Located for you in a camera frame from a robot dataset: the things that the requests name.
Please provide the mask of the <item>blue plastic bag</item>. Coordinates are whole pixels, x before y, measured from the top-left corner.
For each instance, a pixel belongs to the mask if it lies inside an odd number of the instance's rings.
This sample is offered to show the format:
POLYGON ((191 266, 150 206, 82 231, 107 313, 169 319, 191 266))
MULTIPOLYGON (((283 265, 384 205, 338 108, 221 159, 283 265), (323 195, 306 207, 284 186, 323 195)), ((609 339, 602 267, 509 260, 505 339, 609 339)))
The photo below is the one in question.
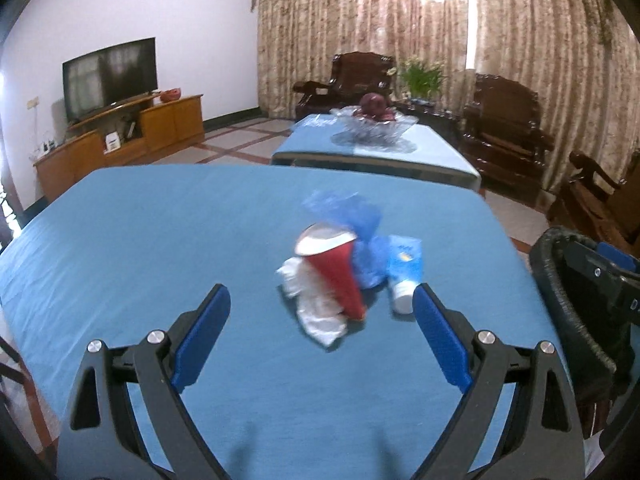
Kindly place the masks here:
POLYGON ((303 205, 314 220, 356 235, 352 270, 361 289, 386 281, 388 237, 378 234, 382 210, 359 193, 314 191, 303 205))

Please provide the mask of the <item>red paper cup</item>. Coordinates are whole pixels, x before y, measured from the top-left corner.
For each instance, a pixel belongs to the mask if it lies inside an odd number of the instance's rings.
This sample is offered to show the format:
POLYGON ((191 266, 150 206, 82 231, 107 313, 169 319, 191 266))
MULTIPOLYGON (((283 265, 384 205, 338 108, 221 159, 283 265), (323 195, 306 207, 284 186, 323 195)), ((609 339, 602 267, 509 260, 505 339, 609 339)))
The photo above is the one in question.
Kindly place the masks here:
POLYGON ((367 308, 352 270, 356 240, 352 231, 318 222, 300 233, 294 252, 320 274, 344 315, 354 321, 363 321, 367 308))

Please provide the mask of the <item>dark wooden sofa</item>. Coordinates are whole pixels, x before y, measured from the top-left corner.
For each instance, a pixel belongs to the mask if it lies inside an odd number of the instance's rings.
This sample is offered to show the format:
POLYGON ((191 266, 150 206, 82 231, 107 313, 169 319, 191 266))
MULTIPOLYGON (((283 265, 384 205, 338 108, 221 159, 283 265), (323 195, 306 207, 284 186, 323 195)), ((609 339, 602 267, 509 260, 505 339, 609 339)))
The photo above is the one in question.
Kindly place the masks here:
POLYGON ((561 184, 546 213, 550 226, 565 226, 639 257, 639 150, 618 182, 581 151, 570 153, 570 163, 576 172, 561 184))

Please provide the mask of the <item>blue tablecloth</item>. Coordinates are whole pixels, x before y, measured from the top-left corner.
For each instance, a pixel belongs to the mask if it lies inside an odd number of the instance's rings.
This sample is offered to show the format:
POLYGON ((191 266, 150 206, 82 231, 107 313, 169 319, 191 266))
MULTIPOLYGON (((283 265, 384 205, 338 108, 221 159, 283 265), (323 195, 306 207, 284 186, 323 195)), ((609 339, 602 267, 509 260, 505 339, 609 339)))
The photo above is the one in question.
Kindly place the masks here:
POLYGON ((317 191, 358 194, 381 209, 381 233, 420 240, 423 281, 478 330, 525 348, 558 338, 510 238, 465 188, 276 166, 102 169, 1 256, 1 307, 50 408, 64 412, 89 341, 135 344, 223 284, 228 322, 183 402, 230 476, 411 477, 460 392, 387 288, 366 293, 366 320, 331 349, 300 329, 277 270, 317 191))

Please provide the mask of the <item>blue white tube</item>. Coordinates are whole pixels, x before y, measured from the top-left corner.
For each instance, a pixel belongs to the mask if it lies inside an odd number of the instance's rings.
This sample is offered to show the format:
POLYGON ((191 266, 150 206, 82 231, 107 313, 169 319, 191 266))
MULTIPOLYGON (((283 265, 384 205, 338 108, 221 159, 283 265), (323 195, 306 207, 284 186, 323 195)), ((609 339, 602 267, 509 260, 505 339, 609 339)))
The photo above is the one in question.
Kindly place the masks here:
POLYGON ((391 235, 388 238, 387 281, 395 313, 410 315, 413 312, 413 293, 422 282, 422 272, 422 240, 391 235))

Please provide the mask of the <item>dark wooden side chair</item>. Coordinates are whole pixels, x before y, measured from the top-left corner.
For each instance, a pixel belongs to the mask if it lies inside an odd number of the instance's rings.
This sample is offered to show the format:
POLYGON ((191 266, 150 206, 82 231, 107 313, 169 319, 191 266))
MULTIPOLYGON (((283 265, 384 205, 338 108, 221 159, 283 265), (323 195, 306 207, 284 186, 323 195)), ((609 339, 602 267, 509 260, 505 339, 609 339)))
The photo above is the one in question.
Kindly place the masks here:
POLYGON ((18 215, 9 203, 9 194, 3 185, 0 185, 0 245, 5 250, 12 240, 22 234, 22 227, 18 215))

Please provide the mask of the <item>beige patterned curtains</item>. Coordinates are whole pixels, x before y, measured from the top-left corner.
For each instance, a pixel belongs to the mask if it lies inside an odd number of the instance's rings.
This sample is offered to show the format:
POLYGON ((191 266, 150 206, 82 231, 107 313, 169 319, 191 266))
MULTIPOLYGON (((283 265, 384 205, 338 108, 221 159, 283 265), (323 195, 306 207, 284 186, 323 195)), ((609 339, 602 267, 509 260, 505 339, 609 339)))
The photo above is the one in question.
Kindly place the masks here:
POLYGON ((639 40, 614 0, 253 0, 258 104, 294 113, 297 81, 322 80, 337 53, 422 61, 444 75, 439 99, 460 112, 479 74, 524 84, 540 99, 554 148, 553 191, 581 150, 612 177, 639 145, 639 40))

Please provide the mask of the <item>crumpled white tissue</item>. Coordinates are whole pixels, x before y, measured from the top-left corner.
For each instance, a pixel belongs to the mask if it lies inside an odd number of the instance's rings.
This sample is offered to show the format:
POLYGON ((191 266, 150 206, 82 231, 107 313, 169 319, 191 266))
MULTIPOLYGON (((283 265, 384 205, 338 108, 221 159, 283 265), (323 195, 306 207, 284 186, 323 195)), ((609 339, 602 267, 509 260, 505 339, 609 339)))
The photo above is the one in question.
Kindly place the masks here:
POLYGON ((302 257, 285 260, 277 270, 284 296, 295 302, 295 315, 305 334, 324 348, 347 333, 347 318, 320 273, 302 257))

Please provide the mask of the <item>green potted plant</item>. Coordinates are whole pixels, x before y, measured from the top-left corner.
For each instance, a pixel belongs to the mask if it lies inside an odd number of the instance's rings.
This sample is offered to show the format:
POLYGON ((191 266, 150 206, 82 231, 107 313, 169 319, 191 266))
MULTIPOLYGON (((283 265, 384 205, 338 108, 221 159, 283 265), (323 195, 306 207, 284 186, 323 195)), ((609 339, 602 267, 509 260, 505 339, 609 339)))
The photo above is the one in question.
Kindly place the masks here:
POLYGON ((433 101, 440 95, 445 80, 444 70, 438 63, 428 64, 422 58, 412 56, 386 70, 392 78, 394 97, 398 101, 433 101))

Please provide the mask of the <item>glass fruit bowl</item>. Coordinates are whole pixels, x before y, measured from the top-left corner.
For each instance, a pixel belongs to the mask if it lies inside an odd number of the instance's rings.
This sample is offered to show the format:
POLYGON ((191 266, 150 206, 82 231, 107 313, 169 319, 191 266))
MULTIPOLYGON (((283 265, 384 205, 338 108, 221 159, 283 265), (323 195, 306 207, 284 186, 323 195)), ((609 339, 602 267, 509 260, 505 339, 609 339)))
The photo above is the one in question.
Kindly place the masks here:
POLYGON ((391 146, 418 123, 416 116, 393 110, 393 120, 376 120, 357 115, 358 106, 332 108, 331 115, 338 125, 335 139, 347 144, 391 146))

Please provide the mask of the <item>red apple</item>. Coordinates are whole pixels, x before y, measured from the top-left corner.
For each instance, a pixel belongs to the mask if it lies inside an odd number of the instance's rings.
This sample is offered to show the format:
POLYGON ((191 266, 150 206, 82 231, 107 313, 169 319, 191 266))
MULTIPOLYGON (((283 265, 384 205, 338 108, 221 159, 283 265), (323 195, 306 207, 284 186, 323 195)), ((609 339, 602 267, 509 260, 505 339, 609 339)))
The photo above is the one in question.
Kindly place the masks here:
POLYGON ((375 92, 366 93, 359 102, 360 112, 369 118, 380 120, 387 115, 388 102, 385 96, 375 92))

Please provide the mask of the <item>wooden TV cabinet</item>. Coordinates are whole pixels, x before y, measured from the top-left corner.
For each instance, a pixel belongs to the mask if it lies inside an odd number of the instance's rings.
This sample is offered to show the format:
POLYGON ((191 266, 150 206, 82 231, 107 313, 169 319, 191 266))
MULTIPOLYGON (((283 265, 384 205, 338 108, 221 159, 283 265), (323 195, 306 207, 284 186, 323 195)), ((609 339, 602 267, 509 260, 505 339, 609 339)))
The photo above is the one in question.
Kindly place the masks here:
POLYGON ((164 102, 155 92, 109 107, 67 129, 67 138, 34 162, 53 202, 94 170, 156 162, 204 140, 202 97, 164 102))

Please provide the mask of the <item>coffee table with blue cloth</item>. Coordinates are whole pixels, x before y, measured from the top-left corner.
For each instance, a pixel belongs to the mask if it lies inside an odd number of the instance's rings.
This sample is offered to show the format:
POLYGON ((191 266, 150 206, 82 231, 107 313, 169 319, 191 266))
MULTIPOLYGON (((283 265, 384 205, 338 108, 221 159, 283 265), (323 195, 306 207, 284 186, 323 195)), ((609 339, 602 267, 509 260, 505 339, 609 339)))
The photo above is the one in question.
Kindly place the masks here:
POLYGON ((312 114, 294 124, 271 163, 388 174, 480 190, 480 173, 435 130, 411 118, 405 125, 408 129, 391 144, 362 143, 347 132, 340 118, 312 114))

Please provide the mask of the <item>red bowl on cabinet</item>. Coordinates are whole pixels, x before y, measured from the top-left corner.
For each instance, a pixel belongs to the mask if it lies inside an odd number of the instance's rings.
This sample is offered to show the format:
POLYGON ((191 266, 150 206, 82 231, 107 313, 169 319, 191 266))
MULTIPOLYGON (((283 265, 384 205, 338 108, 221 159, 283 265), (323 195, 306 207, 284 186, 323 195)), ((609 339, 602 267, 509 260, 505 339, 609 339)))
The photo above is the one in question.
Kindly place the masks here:
POLYGON ((180 88, 172 88, 161 91, 158 97, 160 98, 160 102, 170 103, 180 100, 181 96, 182 92, 180 88))

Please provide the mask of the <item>black flat television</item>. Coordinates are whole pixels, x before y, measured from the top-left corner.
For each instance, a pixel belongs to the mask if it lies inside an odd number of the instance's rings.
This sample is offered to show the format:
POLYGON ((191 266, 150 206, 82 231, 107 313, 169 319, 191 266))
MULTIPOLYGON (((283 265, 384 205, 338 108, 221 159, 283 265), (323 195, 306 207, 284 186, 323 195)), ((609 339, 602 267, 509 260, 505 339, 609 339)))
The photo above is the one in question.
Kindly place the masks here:
POLYGON ((144 38, 96 50, 62 65, 69 122, 158 88, 156 41, 144 38))

